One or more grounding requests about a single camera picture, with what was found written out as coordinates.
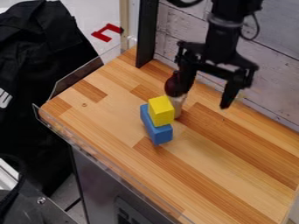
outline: white wall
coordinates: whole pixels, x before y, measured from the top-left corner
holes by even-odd
[[[262,33],[255,42],[240,41],[238,51],[260,65],[261,70],[255,75],[251,89],[240,97],[248,106],[299,131],[299,4],[290,3],[296,10],[270,8],[280,0],[265,0],[266,9],[260,13]],[[173,7],[166,0],[160,0],[156,33],[155,57],[170,66],[177,53],[177,41],[205,42],[208,24],[205,21],[211,3],[188,9]],[[200,73],[199,80],[223,90],[225,82],[211,75]]]

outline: robotic arm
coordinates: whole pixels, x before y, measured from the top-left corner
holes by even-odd
[[[177,7],[191,7],[202,0],[186,3],[181,0],[167,0]],[[250,88],[254,73],[259,67],[242,57],[236,51],[239,38],[253,40],[260,27],[255,12],[261,10],[263,0],[212,0],[212,12],[209,15],[209,29],[205,44],[179,41],[175,62],[179,70],[175,71],[165,84],[168,96],[176,98],[186,95],[191,89],[197,71],[214,75],[227,81],[220,107],[227,109],[241,89]],[[242,34],[244,18],[252,15],[257,25],[257,33],[252,38]],[[218,65],[232,65],[234,71]]]

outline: wooden block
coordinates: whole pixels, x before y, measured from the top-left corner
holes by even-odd
[[[149,99],[149,116],[155,127],[171,124],[175,110],[166,95]]]
[[[144,104],[140,107],[140,117],[143,120],[144,126],[149,133],[149,136],[154,145],[165,144],[172,140],[173,129],[170,124],[162,127],[155,127],[150,119],[148,113],[148,104]]]

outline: wood grain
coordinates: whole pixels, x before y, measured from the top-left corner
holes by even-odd
[[[195,84],[173,141],[154,147],[139,109],[164,94],[172,69],[156,60],[137,69],[135,55],[91,73],[40,115],[182,223],[284,222],[299,186],[298,134],[240,102],[222,111],[220,93]]]
[[[101,99],[107,96],[103,91],[98,89],[97,87],[89,84],[85,80],[81,80],[75,85],[73,88],[76,89],[79,93],[85,95],[93,102],[99,102]]]

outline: yellow block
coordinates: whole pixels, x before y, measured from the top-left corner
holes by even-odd
[[[155,127],[174,121],[175,109],[166,95],[149,99],[149,116]]]

